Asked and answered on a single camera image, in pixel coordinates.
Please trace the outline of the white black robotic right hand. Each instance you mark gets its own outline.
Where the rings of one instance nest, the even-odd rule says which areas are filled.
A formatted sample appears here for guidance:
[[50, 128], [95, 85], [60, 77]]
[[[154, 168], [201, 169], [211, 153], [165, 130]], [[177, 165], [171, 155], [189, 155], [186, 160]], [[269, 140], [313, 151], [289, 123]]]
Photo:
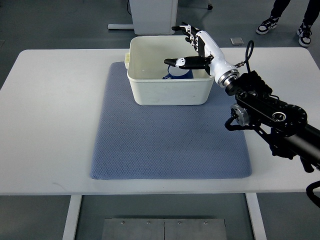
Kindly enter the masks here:
[[224, 53], [206, 31], [185, 22], [171, 29], [175, 32], [181, 31], [186, 36], [185, 40], [190, 43], [198, 55], [167, 58], [164, 60], [165, 64], [185, 70], [205, 70], [222, 88], [239, 78], [237, 68], [225, 59]]

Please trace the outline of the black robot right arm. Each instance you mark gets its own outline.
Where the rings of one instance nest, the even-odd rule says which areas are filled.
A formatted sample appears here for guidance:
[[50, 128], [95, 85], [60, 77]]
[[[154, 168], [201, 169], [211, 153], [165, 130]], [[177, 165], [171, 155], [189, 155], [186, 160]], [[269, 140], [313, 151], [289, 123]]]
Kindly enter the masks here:
[[268, 145], [273, 156], [292, 160], [295, 156], [306, 173], [320, 168], [320, 131], [308, 124], [306, 111], [297, 105], [281, 101], [258, 73], [250, 69], [254, 50], [250, 40], [245, 60], [236, 68], [246, 66], [240, 77], [229, 77], [225, 92], [234, 96], [230, 118], [224, 126], [229, 131], [254, 130]]

